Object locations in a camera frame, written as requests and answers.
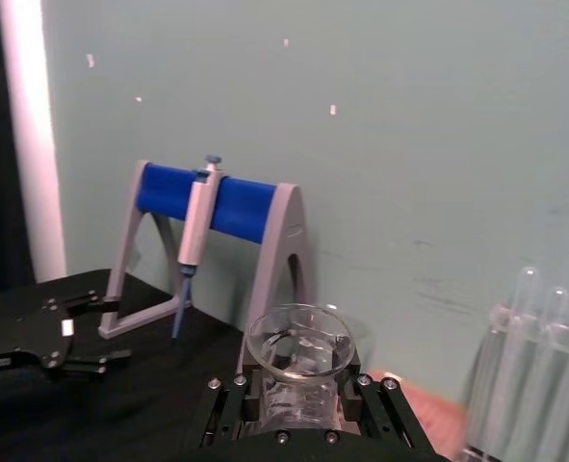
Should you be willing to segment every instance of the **screw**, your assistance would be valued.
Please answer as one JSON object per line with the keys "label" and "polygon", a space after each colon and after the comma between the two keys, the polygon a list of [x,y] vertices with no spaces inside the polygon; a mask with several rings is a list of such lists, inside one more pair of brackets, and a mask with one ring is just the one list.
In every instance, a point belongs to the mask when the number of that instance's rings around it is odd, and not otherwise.
{"label": "screw", "polygon": [[219,388],[221,385],[220,381],[217,380],[215,377],[212,378],[208,383],[207,386],[209,388],[211,388],[212,390],[216,390],[217,388]]}
{"label": "screw", "polygon": [[335,445],[340,440],[340,435],[335,431],[327,431],[324,438],[330,445]]}
{"label": "screw", "polygon": [[235,382],[235,385],[239,385],[241,387],[242,385],[246,385],[247,380],[244,375],[239,374],[235,377],[233,382]]}
{"label": "screw", "polygon": [[367,385],[370,385],[372,383],[372,380],[370,379],[370,377],[366,374],[362,374],[359,375],[359,378],[357,378],[357,383],[359,385],[361,385],[362,387],[365,387]]}
{"label": "screw", "polygon": [[288,436],[288,433],[286,431],[278,431],[275,434],[275,441],[277,441],[277,443],[280,445],[285,445],[286,443],[288,443],[289,439],[290,437]]}
{"label": "screw", "polygon": [[398,388],[398,382],[396,382],[393,378],[387,378],[384,381],[384,388],[387,390],[395,390]]}

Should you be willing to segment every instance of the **beaker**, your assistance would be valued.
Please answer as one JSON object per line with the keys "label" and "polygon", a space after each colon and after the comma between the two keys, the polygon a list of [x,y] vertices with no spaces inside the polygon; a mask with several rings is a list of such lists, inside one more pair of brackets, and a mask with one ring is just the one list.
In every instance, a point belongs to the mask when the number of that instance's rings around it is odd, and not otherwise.
{"label": "beaker", "polygon": [[260,432],[340,428],[335,376],[352,359],[354,343],[332,309],[271,308],[250,326],[247,349],[263,368]]}

